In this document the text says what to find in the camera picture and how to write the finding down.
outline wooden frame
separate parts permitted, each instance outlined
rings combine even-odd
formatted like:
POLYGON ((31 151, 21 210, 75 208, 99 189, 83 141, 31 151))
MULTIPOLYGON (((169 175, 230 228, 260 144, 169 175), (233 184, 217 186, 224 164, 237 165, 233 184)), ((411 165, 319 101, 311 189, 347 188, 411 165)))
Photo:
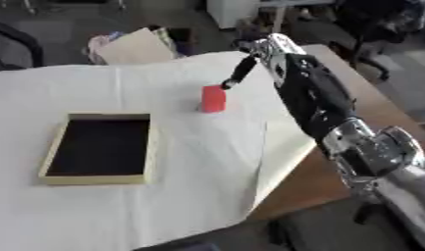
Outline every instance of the wooden frame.
POLYGON ((39 170, 38 177, 45 184, 53 185, 86 185, 86 184, 132 184, 149 182, 149 174, 155 166, 159 132, 148 114, 69 114, 68 119, 61 124, 46 158, 39 170), (53 159, 66 134, 71 120, 149 120, 148 141, 146 147, 143 175, 131 176, 48 176, 47 173, 53 159))

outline red cube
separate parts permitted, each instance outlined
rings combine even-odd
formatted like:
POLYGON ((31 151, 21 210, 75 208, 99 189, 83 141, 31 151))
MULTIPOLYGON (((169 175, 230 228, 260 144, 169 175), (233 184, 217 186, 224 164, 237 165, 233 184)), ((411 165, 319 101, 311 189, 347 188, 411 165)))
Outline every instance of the red cube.
POLYGON ((218 113, 226 109, 226 92, 221 85, 203 87, 201 110, 203 113, 218 113))

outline wooden tray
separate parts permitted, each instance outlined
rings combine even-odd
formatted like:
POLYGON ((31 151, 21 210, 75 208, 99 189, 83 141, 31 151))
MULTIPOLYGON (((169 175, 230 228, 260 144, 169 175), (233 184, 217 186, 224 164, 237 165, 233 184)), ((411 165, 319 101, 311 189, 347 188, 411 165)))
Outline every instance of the wooden tray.
POLYGON ((147 114, 70 114, 38 176, 47 184, 144 183, 157 136, 147 114))

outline black chair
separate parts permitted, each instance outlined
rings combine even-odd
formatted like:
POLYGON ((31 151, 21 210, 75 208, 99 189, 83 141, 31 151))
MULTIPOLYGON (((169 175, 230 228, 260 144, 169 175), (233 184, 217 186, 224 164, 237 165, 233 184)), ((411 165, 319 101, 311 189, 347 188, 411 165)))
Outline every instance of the black chair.
MULTIPOLYGON (((28 49, 31 55, 32 66, 34 68, 44 66, 44 53, 35 38, 21 32, 11 26, 0 23, 0 35, 15 40, 28 49)), ((6 64, 0 59, 0 71, 20 70, 21 66, 6 64)))
POLYGON ((330 48, 338 52, 353 68, 357 63, 363 63, 381 71, 381 80, 389 79, 389 70, 372 60, 371 51, 364 50, 363 45, 378 41, 402 43, 408 32, 391 28, 388 23, 412 7, 415 2, 414 0, 343 1, 335 8, 337 18, 335 24, 355 39, 355 45, 352 49, 348 49, 338 42, 330 42, 330 48))

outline robotic arm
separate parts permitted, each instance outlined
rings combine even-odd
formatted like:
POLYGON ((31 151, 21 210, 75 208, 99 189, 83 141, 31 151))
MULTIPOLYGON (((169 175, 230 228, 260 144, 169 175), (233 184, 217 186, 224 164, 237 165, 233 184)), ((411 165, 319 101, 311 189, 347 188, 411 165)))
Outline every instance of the robotic arm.
POLYGON ((259 58, 299 127, 333 161, 344 184, 370 203, 383 203, 425 248, 425 154, 403 129, 373 131, 354 100, 318 60, 282 34, 255 41, 249 56, 223 82, 241 82, 259 58))

